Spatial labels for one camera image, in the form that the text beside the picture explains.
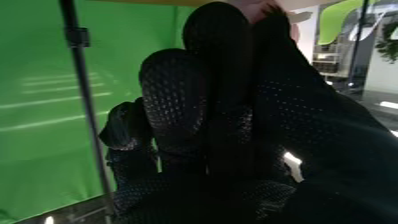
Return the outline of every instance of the finger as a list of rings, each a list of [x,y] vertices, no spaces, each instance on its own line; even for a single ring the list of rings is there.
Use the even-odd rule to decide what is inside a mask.
[[[164,172],[205,173],[207,66],[184,50],[157,52],[143,63],[144,108]]]

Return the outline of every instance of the green backdrop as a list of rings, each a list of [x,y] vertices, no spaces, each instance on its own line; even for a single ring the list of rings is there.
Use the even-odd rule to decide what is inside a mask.
[[[182,45],[191,8],[77,1],[100,127],[141,95],[144,57]],[[0,223],[102,194],[56,0],[0,3]]]

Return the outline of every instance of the light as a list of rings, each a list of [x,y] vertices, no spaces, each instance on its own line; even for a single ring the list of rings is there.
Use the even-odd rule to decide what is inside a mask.
[[[381,103],[381,106],[383,106],[383,107],[388,107],[388,108],[393,108],[393,109],[398,109],[398,103],[391,103],[391,102],[388,102],[388,101],[384,101],[384,102]]]
[[[109,111],[102,111],[102,112],[97,113],[97,116],[102,116],[102,115],[107,115],[107,114],[109,114]],[[86,118],[86,115],[77,115],[77,116],[72,116],[72,117],[63,117],[59,119],[38,121],[34,123],[20,124],[13,127],[0,127],[0,132],[25,130],[29,128],[36,128],[36,127],[43,127],[43,126],[49,126],[49,125],[54,125],[54,124],[61,124],[65,122],[75,121],[75,120],[84,119],[84,118]]]
[[[319,59],[327,59],[327,54],[319,54]]]
[[[296,164],[303,164],[303,160],[292,155],[292,153],[288,152],[285,154],[285,158],[296,163]]]
[[[56,220],[52,216],[47,217],[45,224],[56,224]]]
[[[105,92],[105,93],[93,94],[93,97],[104,97],[104,96],[111,96],[111,95],[113,95],[113,92]],[[81,99],[82,99],[82,96],[73,96],[73,97],[56,98],[56,99],[49,99],[49,100],[22,102],[22,103],[15,103],[15,104],[4,104],[4,105],[0,105],[0,110],[49,104],[49,103],[59,103],[59,102],[81,100]]]

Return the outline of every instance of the metal pole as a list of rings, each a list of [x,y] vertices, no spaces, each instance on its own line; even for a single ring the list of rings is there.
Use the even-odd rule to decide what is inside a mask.
[[[367,23],[368,7],[370,7],[370,0],[365,0],[363,12],[361,12],[361,18],[359,18],[358,39],[356,39],[356,46],[354,46],[354,53],[352,53],[352,64],[351,64],[349,83],[352,83],[352,79],[354,79],[356,62],[358,62],[358,50],[359,50],[361,37],[363,37],[363,27],[365,27],[365,23]]]
[[[66,26],[66,39],[72,48],[81,94],[84,100],[84,109],[86,109],[86,119],[89,123],[89,132],[91,132],[91,142],[93,142],[93,153],[97,158],[97,167],[100,172],[100,181],[104,187],[104,199],[107,207],[107,218],[114,215],[114,201],[113,201],[113,190],[107,178],[107,169],[104,161],[104,149],[98,139],[98,127],[97,127],[97,116],[95,116],[95,107],[93,107],[93,98],[91,98],[91,88],[89,88],[89,79],[88,79],[88,68],[86,68],[86,59],[84,59],[84,47],[89,47],[89,34],[88,29],[79,27],[79,17],[75,11],[75,0],[59,0],[61,11],[65,16],[65,26]]]

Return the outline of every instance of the wall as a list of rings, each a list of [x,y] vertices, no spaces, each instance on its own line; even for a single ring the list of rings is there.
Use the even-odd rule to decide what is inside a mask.
[[[139,68],[175,47],[176,7],[75,1],[100,128],[141,96]],[[0,223],[102,194],[59,1],[0,2]]]

